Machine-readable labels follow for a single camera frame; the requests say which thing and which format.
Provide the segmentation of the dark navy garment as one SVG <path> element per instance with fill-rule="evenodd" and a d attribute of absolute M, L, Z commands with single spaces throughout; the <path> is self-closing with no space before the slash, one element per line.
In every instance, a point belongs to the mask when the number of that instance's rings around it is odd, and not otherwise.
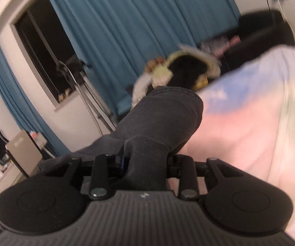
<path fill-rule="evenodd" d="M 108 135 L 76 152 L 39 164 L 42 171 L 55 168 L 72 157 L 93 161 L 103 154 L 128 157 L 121 189 L 165 190 L 169 154 L 178 153 L 199 128 L 201 98 L 188 89 L 158 87 L 145 96 Z"/>

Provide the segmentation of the pile of mixed clothes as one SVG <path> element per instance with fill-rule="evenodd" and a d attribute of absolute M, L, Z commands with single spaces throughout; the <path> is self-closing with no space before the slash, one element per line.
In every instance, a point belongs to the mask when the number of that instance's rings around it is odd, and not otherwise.
<path fill-rule="evenodd" d="M 156 57 L 148 61 L 129 93 L 135 107 L 156 87 L 181 87 L 191 91 L 205 88 L 220 77 L 221 62 L 210 53 L 185 45 L 168 58 Z"/>

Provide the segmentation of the metal tripod stand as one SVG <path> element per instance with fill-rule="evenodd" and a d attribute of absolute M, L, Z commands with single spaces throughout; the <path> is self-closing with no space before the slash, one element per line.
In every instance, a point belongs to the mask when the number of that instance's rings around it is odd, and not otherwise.
<path fill-rule="evenodd" d="M 85 65 L 81 60 L 74 60 L 68 64 L 58 60 L 56 68 L 64 76 L 69 85 L 76 89 L 99 135 L 102 136 L 102 127 L 111 133 L 115 130 L 116 124 L 111 110 L 90 84 L 84 69 Z"/>

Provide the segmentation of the pastel pink white bed cover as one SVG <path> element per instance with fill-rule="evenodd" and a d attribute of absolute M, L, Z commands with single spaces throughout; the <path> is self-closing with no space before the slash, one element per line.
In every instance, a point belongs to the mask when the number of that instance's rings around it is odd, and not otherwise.
<path fill-rule="evenodd" d="M 217 158 L 286 192 L 294 211 L 295 48 L 278 46 L 199 93 L 202 122 L 181 154 Z"/>

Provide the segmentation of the dark window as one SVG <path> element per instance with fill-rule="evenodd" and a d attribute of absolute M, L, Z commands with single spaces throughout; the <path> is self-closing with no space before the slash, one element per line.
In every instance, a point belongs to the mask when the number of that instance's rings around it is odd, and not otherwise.
<path fill-rule="evenodd" d="M 17 41 L 44 92 L 54 106 L 85 83 L 79 60 L 49 0 L 31 0 L 13 22 Z"/>

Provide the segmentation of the clear crumpled plastic bag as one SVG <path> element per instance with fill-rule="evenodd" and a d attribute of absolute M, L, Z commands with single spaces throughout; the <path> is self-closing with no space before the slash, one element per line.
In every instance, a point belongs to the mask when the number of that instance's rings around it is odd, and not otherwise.
<path fill-rule="evenodd" d="M 230 48 L 230 42 L 227 37 L 222 36 L 201 42 L 199 48 L 215 57 L 222 57 Z"/>

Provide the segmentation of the teal curtain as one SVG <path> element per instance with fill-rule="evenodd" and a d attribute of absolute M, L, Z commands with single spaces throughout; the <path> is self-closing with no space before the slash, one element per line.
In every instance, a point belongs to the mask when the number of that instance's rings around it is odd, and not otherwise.
<path fill-rule="evenodd" d="M 17 125 L 26 131 L 41 133 L 47 139 L 48 151 L 63 156 L 70 151 L 35 109 L 14 76 L 0 47 L 0 95 Z"/>
<path fill-rule="evenodd" d="M 178 45 L 235 27 L 234 0 L 49 0 L 86 74 L 115 115 L 127 112 L 127 86 L 145 64 Z"/>

